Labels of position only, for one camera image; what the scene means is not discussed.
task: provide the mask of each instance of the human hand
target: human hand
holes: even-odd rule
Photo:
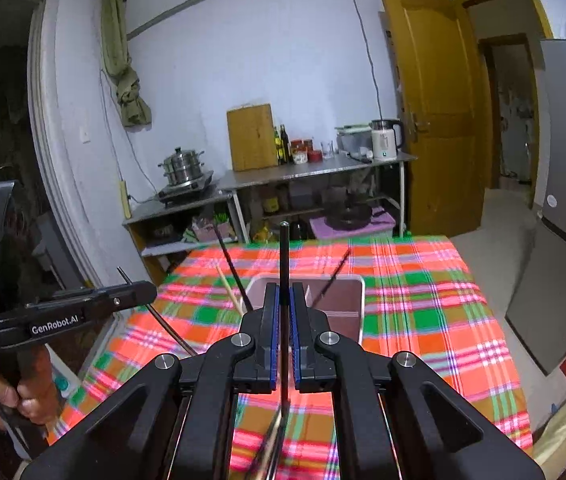
[[[44,425],[58,414],[58,396],[47,348],[42,346],[31,352],[31,363],[21,372],[22,378],[16,389],[0,377],[0,403],[18,409],[34,424]],[[0,418],[0,430],[4,429],[5,424]]]

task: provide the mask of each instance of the bottle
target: bottle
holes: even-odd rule
[[[283,143],[283,155],[286,164],[291,164],[292,159],[289,156],[289,139],[287,138],[287,133],[285,132],[285,124],[281,124],[281,142]]]
[[[274,127],[274,145],[277,149],[277,160],[279,162],[279,166],[281,164],[285,164],[285,153],[283,151],[283,141],[279,137],[279,130]]]

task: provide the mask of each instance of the glass cup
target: glass cup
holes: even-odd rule
[[[334,141],[333,140],[322,140],[321,141],[321,151],[323,152],[323,160],[326,158],[332,158],[334,156]]]

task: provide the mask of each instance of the door handle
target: door handle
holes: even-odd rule
[[[430,129],[430,122],[424,121],[419,122],[416,113],[412,112],[410,114],[410,122],[412,123],[412,132],[414,136],[414,142],[419,142],[419,131],[426,132]]]
[[[419,122],[416,118],[416,113],[412,112],[412,123],[414,124],[414,129],[415,131],[428,131],[430,129],[430,122],[429,121],[423,121],[422,123]]]

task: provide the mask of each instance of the wooden door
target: wooden door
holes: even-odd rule
[[[401,81],[410,166],[409,226],[453,236],[479,227],[485,111],[478,48],[452,0],[383,0]]]

